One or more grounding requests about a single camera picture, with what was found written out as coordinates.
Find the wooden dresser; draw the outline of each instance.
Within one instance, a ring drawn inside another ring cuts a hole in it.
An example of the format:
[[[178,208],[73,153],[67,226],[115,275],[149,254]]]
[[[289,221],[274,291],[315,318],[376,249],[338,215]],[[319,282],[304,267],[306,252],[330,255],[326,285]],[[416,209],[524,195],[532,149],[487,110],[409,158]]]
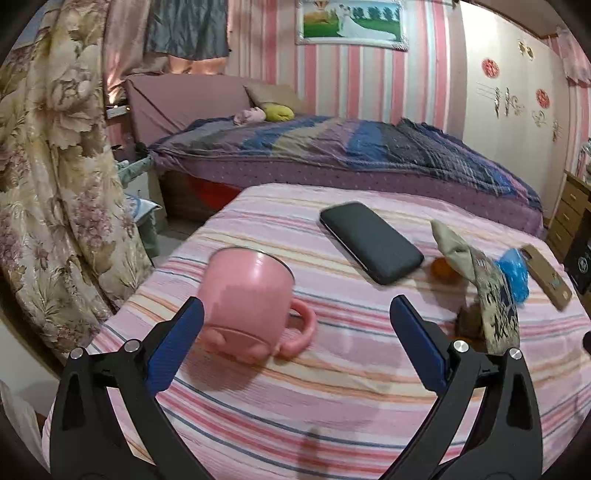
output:
[[[569,252],[591,197],[591,188],[585,182],[566,170],[565,173],[566,182],[564,182],[560,203],[546,236],[546,243],[560,263]]]

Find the pink mug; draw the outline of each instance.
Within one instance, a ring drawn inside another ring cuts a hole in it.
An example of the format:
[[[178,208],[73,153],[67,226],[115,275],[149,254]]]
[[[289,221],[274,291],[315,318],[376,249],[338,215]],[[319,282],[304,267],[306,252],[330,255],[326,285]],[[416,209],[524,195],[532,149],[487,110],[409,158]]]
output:
[[[316,332],[316,315],[293,297],[295,282],[289,267],[265,252],[246,247],[215,252],[197,293],[205,307],[199,334],[205,348],[250,364],[276,353],[296,356]],[[304,329],[279,344],[290,309],[302,316]]]

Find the purple blanket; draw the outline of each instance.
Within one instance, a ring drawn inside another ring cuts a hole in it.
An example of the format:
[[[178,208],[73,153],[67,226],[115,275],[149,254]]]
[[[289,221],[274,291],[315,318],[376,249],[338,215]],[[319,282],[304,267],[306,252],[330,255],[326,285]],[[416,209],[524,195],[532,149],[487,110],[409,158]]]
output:
[[[538,194],[507,169],[427,124],[398,125],[326,116],[234,126],[198,120],[150,146],[156,153],[207,160],[285,160],[353,171],[414,173],[513,198],[541,211]]]

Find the floor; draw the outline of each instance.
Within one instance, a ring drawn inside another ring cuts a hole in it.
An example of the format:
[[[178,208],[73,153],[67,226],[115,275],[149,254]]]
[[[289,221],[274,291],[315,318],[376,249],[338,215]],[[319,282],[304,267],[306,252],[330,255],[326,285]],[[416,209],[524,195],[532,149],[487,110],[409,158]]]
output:
[[[152,261],[159,267],[168,256],[174,252],[187,238],[189,238],[202,223],[185,220],[182,218],[168,218],[168,228],[158,234],[160,255]]]

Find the blue plastic bag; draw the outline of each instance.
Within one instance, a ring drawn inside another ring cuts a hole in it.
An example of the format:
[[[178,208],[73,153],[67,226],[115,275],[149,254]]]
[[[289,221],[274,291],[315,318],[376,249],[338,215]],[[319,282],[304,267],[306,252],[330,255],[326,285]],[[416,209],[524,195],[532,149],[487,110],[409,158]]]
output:
[[[495,264],[505,274],[515,303],[519,305],[526,301],[530,296],[530,289],[527,287],[527,267],[519,251],[516,248],[507,250]]]

